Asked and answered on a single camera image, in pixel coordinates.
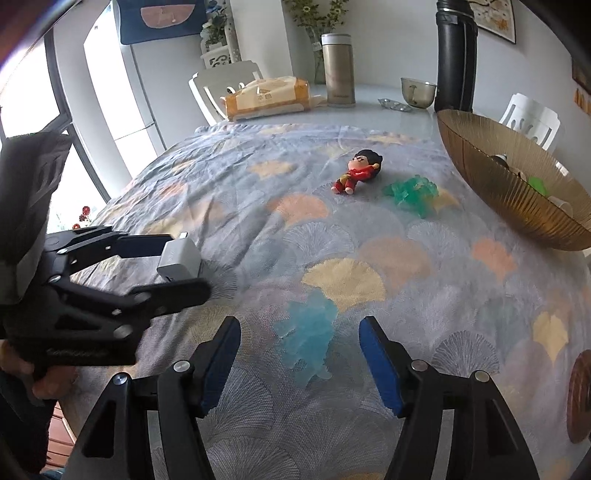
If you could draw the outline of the person's left hand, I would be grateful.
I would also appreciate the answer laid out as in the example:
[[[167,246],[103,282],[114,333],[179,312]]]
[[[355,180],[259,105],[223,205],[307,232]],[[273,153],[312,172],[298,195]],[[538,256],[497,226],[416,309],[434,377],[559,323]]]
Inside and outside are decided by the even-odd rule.
[[[1,370],[21,379],[32,381],[32,393],[40,400],[59,400],[73,387],[77,378],[74,366],[52,366],[37,380],[35,366],[21,359],[6,340],[1,341]]]

